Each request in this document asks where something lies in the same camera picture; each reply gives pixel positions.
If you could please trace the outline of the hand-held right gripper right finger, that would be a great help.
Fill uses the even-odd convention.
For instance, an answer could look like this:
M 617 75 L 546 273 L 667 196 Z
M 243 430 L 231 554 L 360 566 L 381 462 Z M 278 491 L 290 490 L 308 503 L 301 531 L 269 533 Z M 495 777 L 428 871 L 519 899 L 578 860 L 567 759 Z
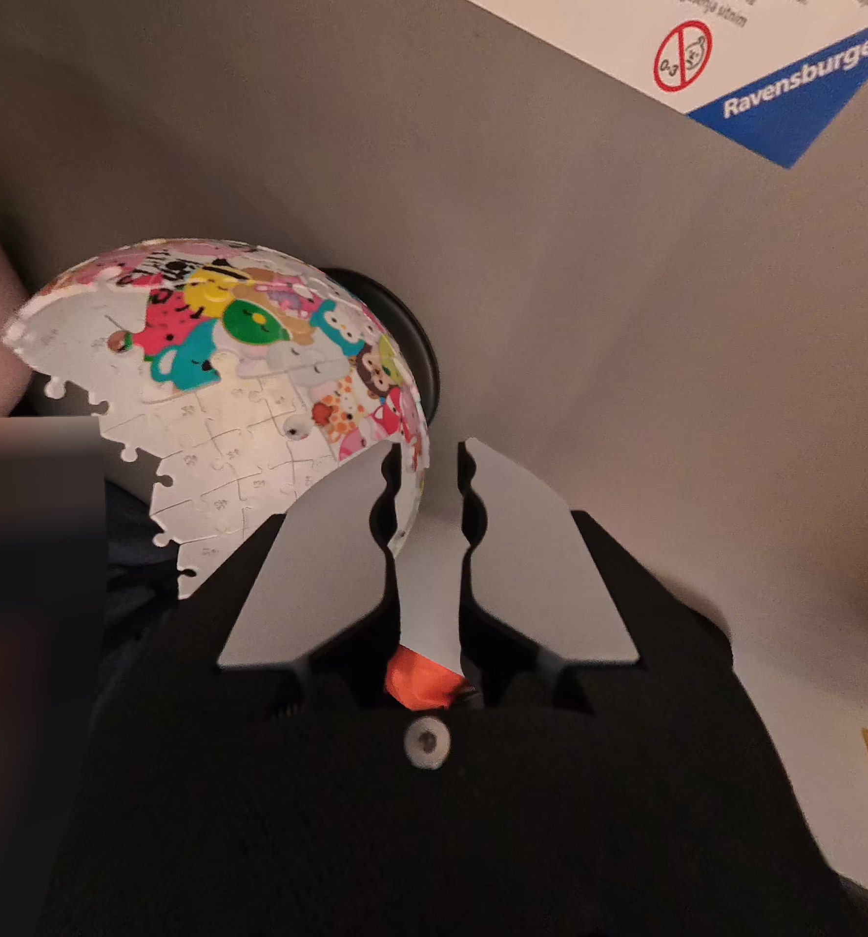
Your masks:
M 458 448 L 466 578 L 474 610 L 526 641 L 539 662 L 633 665 L 623 623 L 568 505 L 479 439 Z

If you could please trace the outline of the red orange item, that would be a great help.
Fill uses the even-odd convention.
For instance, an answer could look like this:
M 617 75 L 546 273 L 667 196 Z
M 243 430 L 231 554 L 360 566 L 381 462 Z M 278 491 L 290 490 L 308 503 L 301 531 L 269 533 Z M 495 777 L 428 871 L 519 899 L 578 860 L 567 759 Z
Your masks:
M 399 645 L 389 660 L 384 688 L 405 709 L 450 709 L 474 687 L 460 673 Z

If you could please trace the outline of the half-built colourful puzzle ball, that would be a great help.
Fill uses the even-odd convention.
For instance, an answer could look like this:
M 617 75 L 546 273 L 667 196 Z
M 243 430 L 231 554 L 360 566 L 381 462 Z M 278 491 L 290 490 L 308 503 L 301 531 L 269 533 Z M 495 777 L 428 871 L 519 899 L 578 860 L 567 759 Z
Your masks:
M 257 244 L 155 239 L 101 253 L 33 295 L 3 343 L 56 402 L 104 405 L 124 462 L 151 456 L 156 543 L 185 599 L 270 516 L 362 451 L 401 446 L 391 551 L 424 491 L 428 422 L 379 319 L 319 268 Z

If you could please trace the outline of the black round ball stand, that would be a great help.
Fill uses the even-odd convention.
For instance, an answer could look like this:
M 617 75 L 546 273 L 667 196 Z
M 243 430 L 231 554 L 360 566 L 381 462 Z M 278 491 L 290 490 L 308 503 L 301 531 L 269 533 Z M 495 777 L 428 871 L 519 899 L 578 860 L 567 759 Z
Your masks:
M 440 404 L 440 367 L 435 349 L 417 317 L 389 288 L 367 275 L 345 268 L 323 267 L 320 271 L 360 299 L 392 334 L 413 373 L 421 409 L 431 425 Z

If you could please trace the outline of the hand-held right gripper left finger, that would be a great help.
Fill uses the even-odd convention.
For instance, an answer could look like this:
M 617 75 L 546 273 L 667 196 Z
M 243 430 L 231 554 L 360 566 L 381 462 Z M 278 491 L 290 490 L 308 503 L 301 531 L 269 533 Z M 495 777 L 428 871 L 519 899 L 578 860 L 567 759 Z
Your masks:
M 401 446 L 383 442 L 294 502 L 220 652 L 221 669 L 304 670 L 313 652 L 381 605 L 400 486 Z

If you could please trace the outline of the folded paper instruction leaflet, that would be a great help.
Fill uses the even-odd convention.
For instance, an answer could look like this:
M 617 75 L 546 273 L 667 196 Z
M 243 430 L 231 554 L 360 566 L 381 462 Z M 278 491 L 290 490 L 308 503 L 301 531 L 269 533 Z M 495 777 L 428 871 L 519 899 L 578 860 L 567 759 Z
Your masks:
M 868 81 L 868 1 L 475 1 L 784 169 Z

